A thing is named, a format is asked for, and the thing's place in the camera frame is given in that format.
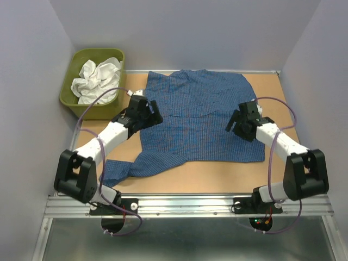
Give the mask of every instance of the tabletop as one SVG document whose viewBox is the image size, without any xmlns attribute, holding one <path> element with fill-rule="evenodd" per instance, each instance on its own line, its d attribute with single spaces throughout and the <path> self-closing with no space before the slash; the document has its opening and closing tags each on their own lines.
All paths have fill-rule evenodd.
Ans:
<svg viewBox="0 0 348 261">
<path fill-rule="evenodd" d="M 244 77 L 257 97 L 272 96 L 285 101 L 277 74 L 244 74 Z M 132 91 L 144 89 L 146 82 L 147 74 L 128 74 L 126 88 Z M 129 97 L 124 95 L 124 108 L 128 102 Z M 283 104 L 273 100 L 260 100 L 258 103 L 263 107 L 263 115 L 273 119 L 279 127 L 292 125 L 290 112 Z M 107 124 L 108 121 L 83 121 L 82 126 L 99 133 Z M 294 129 L 285 132 L 298 141 Z M 75 147 L 81 147 L 92 138 L 89 133 L 79 133 Z M 140 135 L 136 133 L 109 153 L 107 159 L 134 162 L 140 152 Z M 129 177 L 114 188 L 122 193 L 149 194 L 252 192 L 253 188 L 267 184 L 269 153 L 266 146 L 265 161 L 255 163 L 190 161 L 152 177 Z M 272 164 L 272 181 L 279 182 L 284 176 L 285 163 L 274 155 Z M 101 164 L 97 167 L 97 175 L 100 174 Z"/>
</svg>

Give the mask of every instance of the white wall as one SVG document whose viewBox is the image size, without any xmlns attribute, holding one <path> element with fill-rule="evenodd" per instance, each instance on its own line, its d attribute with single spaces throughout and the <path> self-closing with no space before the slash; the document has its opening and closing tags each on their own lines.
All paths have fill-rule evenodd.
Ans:
<svg viewBox="0 0 348 261">
<path fill-rule="evenodd" d="M 347 11 L 347 0 L 322 0 L 280 76 L 301 142 L 326 155 L 329 197 L 348 243 Z"/>
<path fill-rule="evenodd" d="M 0 253 L 31 260 L 75 122 L 58 102 L 74 52 L 47 0 L 0 1 Z"/>
<path fill-rule="evenodd" d="M 119 47 L 132 70 L 279 70 L 319 2 L 51 0 L 76 49 Z"/>
</svg>

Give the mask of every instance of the checkered cloth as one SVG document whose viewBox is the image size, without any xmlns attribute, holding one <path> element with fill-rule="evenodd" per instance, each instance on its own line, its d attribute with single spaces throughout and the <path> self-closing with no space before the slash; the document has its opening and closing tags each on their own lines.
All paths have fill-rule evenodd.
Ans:
<svg viewBox="0 0 348 261">
<path fill-rule="evenodd" d="M 193 160 L 264 161 L 264 145 L 244 141 L 225 128 L 238 104 L 255 98 L 241 74 L 149 72 L 145 95 L 156 100 L 163 123 L 140 131 L 142 152 L 134 163 L 107 160 L 105 185 L 149 177 Z"/>
</svg>

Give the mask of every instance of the olive green basket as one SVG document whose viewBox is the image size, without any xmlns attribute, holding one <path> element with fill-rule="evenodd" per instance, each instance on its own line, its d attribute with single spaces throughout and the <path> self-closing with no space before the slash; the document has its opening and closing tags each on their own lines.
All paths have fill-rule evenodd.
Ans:
<svg viewBox="0 0 348 261">
<path fill-rule="evenodd" d="M 78 74 L 88 60 L 92 60 L 98 65 L 111 57 L 123 61 L 119 87 L 124 88 L 127 75 L 125 73 L 125 54 L 121 50 L 116 48 L 88 48 L 78 51 L 73 56 L 60 91 L 59 100 L 63 105 L 69 107 L 76 116 L 80 117 L 88 105 L 77 104 L 79 98 L 70 89 L 72 81 L 75 78 L 80 78 Z M 83 120 L 111 120 L 122 110 L 123 95 L 124 91 L 119 90 L 111 102 L 93 105 L 83 116 Z"/>
</svg>

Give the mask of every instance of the crumpled white cloth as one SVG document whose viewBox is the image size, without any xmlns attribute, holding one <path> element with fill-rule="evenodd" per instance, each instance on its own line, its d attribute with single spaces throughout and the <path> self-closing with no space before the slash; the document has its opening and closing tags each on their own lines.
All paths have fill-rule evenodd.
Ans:
<svg viewBox="0 0 348 261">
<path fill-rule="evenodd" d="M 119 62 L 115 57 L 96 64 L 88 60 L 79 73 L 81 78 L 72 81 L 70 89 L 79 97 L 78 104 L 91 104 L 103 92 L 118 87 L 120 81 L 122 61 Z M 112 101 L 119 90 L 105 94 L 97 102 L 104 104 Z"/>
</svg>

